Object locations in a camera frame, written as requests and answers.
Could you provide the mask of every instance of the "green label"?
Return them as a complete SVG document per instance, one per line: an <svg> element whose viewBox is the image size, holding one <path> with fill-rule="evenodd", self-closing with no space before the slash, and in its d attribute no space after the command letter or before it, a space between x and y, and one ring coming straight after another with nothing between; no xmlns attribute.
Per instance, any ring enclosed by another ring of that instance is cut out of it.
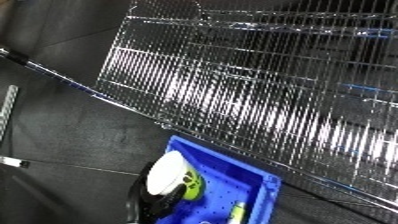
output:
<svg viewBox="0 0 398 224"><path fill-rule="evenodd" d="M196 172L192 167L188 167L188 171L183 178L184 184L187 186L187 191L184 194L185 200L198 200L202 197L206 188L203 177Z"/></svg>

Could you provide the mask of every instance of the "wire shelf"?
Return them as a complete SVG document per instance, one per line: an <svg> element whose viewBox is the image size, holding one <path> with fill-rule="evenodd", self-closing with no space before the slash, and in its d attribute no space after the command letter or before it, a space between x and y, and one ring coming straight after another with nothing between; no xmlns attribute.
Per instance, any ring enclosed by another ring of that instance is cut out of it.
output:
<svg viewBox="0 0 398 224"><path fill-rule="evenodd" d="M398 211L396 5L134 1L96 88Z"/></svg>

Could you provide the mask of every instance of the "metal wire rack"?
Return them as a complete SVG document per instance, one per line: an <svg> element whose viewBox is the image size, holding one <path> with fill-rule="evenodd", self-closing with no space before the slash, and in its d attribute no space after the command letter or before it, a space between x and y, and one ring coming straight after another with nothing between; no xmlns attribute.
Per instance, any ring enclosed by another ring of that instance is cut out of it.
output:
<svg viewBox="0 0 398 224"><path fill-rule="evenodd" d="M398 212L398 2L134 0L95 90Z"/></svg>

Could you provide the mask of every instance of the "blue plastic crate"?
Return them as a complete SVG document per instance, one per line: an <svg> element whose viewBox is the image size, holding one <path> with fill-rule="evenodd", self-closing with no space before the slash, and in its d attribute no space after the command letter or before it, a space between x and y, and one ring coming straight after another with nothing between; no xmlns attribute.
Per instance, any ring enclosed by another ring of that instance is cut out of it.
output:
<svg viewBox="0 0 398 224"><path fill-rule="evenodd" d="M246 203L248 224L268 223L281 179L208 148L173 136L166 152L177 150L206 181L198 201L181 201L173 215L158 224L225 224L235 202Z"/></svg>

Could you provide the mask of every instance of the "bottle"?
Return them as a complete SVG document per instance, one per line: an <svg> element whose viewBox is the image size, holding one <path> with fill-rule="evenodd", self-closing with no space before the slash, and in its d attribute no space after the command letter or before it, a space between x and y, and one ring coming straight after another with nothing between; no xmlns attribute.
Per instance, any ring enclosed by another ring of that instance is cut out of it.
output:
<svg viewBox="0 0 398 224"><path fill-rule="evenodd" d="M246 213L246 204L244 202L235 202L229 215L228 224L243 224Z"/></svg>

